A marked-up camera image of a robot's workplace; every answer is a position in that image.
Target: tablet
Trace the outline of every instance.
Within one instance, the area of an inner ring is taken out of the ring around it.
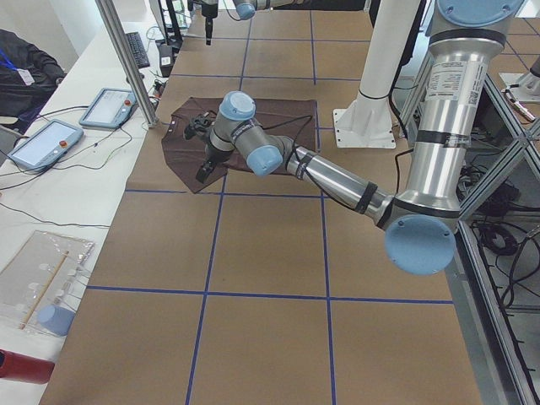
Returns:
[[[78,123],[81,127],[117,129],[129,119],[135,102],[131,90],[101,89]]]
[[[44,170],[54,165],[79,139],[83,130],[59,120],[51,120],[8,157],[29,170]]]

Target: black jacket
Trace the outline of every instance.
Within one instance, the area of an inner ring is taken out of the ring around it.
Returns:
[[[0,30],[0,49],[16,68],[30,71],[35,83],[27,86],[19,73],[0,63],[0,116],[19,116],[43,105],[66,74],[57,61],[13,32]]]

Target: brown cloth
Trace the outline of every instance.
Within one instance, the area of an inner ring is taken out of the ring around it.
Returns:
[[[186,141],[184,128],[189,124],[191,118],[205,111],[217,112],[222,100],[190,97],[182,107],[172,113],[169,129],[161,140],[165,163],[192,192],[200,192],[204,187],[225,176],[227,169],[251,171],[244,158],[235,151],[227,162],[216,167],[204,184],[195,178],[197,171],[206,159],[205,144],[197,137]],[[297,144],[309,150],[315,150],[316,102],[314,100],[257,99],[255,104],[256,119],[263,128],[273,127],[297,118],[294,122],[268,129],[267,133],[296,138]],[[311,116],[312,119],[307,123],[309,118],[305,116]],[[280,167],[273,174],[287,175],[288,173]]]

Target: red cylinder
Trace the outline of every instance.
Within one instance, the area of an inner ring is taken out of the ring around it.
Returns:
[[[0,378],[45,384],[51,378],[52,369],[51,361],[0,349]]]

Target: black keyboard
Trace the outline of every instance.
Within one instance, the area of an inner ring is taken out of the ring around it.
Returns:
[[[126,33],[127,42],[129,43],[129,48],[135,57],[135,62],[137,63],[137,68],[147,68],[150,66],[149,56],[144,50],[143,40],[141,40],[141,35],[138,32],[128,32]]]

